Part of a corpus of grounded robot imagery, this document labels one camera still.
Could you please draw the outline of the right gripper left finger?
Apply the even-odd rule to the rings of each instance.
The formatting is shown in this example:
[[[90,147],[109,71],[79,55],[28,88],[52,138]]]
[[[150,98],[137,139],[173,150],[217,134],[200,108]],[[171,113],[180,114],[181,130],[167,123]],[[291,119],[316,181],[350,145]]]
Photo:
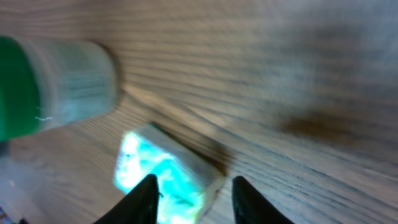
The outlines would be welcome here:
[[[159,197],[157,177],[149,174],[94,224],[157,224]]]

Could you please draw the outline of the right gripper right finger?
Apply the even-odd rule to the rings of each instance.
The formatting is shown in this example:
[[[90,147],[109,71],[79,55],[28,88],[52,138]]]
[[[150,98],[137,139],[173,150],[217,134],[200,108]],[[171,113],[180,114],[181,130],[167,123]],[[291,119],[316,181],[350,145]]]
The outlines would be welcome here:
[[[243,176],[233,179],[232,201],[236,224],[293,224]]]

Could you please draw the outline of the teal packet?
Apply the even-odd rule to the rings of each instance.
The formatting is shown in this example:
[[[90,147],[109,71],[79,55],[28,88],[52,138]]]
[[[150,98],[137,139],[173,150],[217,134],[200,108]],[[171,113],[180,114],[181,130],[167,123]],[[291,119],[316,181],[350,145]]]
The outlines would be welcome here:
[[[225,182],[215,166],[153,124],[125,133],[114,184],[128,194],[148,174],[157,176],[161,194],[158,223],[198,223]]]

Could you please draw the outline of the green lid jar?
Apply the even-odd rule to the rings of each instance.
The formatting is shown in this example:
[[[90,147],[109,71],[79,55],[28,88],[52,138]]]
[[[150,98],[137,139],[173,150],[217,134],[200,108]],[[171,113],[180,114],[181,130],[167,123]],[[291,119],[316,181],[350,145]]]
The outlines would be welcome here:
[[[1,140],[109,113],[119,77],[104,47],[84,40],[1,36]]]

